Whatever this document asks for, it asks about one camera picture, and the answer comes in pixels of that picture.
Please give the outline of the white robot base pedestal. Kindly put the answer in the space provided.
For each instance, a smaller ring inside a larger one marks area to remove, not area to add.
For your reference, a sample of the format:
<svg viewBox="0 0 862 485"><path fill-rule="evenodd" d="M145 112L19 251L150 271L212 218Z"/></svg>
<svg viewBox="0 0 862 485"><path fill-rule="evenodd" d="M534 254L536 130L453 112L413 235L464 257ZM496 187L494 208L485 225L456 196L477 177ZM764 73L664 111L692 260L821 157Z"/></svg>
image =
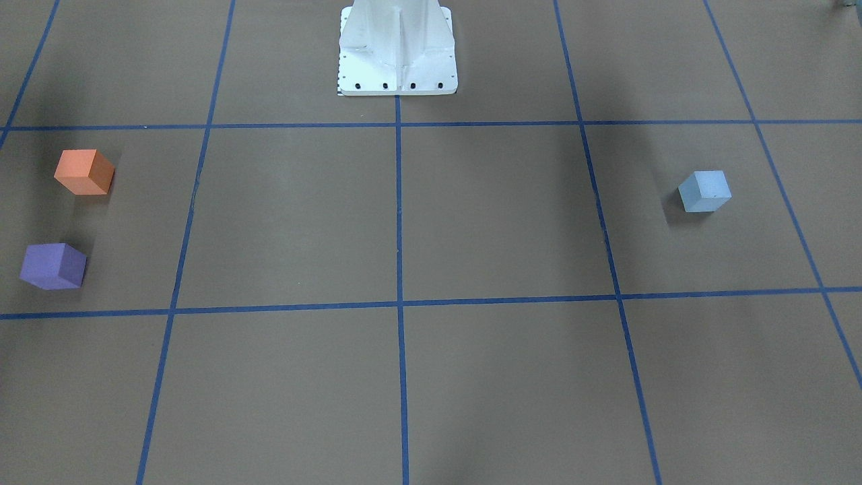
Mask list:
<svg viewBox="0 0 862 485"><path fill-rule="evenodd" d="M455 29L437 1L354 1L339 16L340 96L458 91Z"/></svg>

